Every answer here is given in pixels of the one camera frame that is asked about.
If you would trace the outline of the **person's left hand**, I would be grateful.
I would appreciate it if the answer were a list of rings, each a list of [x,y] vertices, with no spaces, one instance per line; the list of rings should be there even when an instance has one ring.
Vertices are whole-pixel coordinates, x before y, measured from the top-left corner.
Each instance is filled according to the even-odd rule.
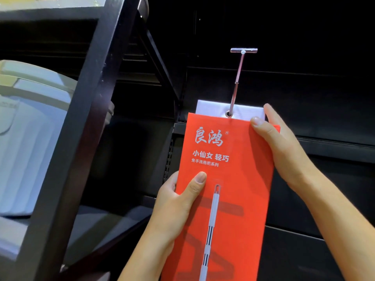
[[[181,233],[194,203],[179,200],[180,194],[175,192],[178,176],[178,171],[173,173],[159,189],[147,226],[157,231],[169,231],[176,235],[176,238]]]

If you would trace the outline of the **person's right hand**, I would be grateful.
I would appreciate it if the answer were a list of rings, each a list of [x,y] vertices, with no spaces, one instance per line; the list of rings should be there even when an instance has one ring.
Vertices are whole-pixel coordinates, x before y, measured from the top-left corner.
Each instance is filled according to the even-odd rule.
[[[317,169],[274,108],[267,103],[264,112],[267,122],[277,130],[277,147],[271,149],[276,170],[288,186],[301,196]]]

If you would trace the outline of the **red mop package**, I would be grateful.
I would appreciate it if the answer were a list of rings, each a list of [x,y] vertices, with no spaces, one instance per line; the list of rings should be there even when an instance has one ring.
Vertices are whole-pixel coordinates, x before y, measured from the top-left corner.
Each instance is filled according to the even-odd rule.
[[[257,281],[274,162],[251,127],[263,108],[198,100],[189,113],[176,193],[199,172],[204,189],[175,240],[161,281]]]

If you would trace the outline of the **person's right forearm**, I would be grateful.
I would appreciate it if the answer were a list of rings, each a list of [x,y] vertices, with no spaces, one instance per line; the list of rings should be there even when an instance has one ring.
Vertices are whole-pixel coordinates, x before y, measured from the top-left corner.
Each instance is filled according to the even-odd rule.
[[[294,187],[307,205],[345,281],[375,281],[375,227],[314,168]]]

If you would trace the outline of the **person's left forearm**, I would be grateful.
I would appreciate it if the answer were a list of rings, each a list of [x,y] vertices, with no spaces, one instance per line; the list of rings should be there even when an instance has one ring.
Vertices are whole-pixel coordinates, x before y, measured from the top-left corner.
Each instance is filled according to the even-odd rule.
[[[117,281],[159,281],[176,235],[147,227]]]

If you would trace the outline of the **metal display hook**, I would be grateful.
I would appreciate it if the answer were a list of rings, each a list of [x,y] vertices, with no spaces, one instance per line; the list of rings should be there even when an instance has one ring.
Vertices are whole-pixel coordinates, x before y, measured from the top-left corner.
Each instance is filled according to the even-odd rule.
[[[234,86],[234,91],[233,91],[233,94],[232,94],[232,99],[231,99],[230,107],[229,107],[229,110],[226,112],[227,118],[232,118],[232,116],[234,114],[234,105],[235,105],[235,101],[236,101],[236,97],[237,97],[237,90],[238,90],[238,85],[239,85],[239,79],[240,79],[240,74],[241,74],[241,70],[242,70],[242,65],[243,65],[243,61],[244,61],[244,58],[245,58],[245,54],[247,54],[247,53],[257,53],[258,52],[258,48],[231,48],[230,52],[231,53],[240,53],[241,54],[241,58],[240,58],[240,63],[239,63],[238,69],[237,69],[237,75],[236,75],[236,79],[235,79],[235,86]]]

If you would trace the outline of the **black metal shelf rack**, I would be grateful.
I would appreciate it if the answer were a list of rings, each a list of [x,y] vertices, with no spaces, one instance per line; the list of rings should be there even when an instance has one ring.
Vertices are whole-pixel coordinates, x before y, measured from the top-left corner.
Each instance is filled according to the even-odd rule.
[[[183,0],[0,2],[0,60],[77,80],[33,213],[0,217],[0,281],[115,281],[165,174]]]

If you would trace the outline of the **grey plastic bin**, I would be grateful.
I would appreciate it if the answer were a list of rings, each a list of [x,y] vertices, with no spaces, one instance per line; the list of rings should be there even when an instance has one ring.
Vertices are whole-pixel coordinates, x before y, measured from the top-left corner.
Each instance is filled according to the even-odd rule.
[[[0,60],[0,217],[33,213],[77,80]]]

